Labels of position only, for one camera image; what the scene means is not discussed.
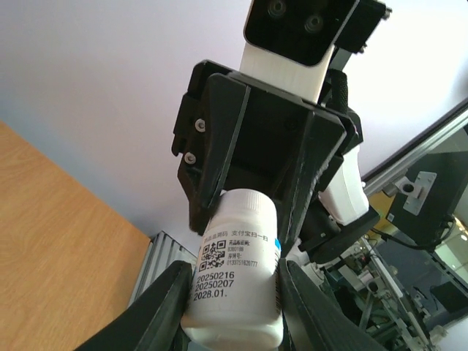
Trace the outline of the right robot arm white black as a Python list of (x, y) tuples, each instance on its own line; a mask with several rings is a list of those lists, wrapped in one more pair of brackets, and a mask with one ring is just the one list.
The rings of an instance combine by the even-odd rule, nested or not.
[(205, 231), (221, 192), (232, 189), (269, 196), (283, 250), (297, 244), (315, 263), (334, 260), (377, 223), (346, 75), (329, 70), (324, 92), (319, 106), (212, 61), (195, 65), (171, 147), (193, 232)]

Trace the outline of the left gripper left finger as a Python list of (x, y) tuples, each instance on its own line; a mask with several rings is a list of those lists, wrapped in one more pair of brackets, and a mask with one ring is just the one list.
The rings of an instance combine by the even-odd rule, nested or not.
[(187, 350), (181, 318), (191, 279), (188, 262), (172, 262), (127, 310), (77, 349)]

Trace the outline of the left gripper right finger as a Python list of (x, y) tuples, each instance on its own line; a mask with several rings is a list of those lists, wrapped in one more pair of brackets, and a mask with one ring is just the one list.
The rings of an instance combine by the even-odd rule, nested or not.
[(292, 260), (279, 261), (284, 338), (280, 350), (379, 350)]

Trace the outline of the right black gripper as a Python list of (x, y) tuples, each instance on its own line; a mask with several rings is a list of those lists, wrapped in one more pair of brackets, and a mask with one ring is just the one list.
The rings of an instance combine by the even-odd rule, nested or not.
[(281, 246), (296, 242), (314, 194), (362, 142), (343, 102), (307, 102), (212, 61), (198, 63), (174, 127), (172, 152), (189, 201), (189, 228), (202, 232), (222, 191), (248, 188), (281, 203)]

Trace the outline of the small white pill bottle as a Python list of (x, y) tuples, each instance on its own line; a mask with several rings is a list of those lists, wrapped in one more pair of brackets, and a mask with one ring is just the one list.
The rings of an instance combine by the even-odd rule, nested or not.
[(208, 222), (181, 327), (210, 350), (275, 350), (283, 340), (277, 286), (281, 245), (273, 201), (225, 192)]

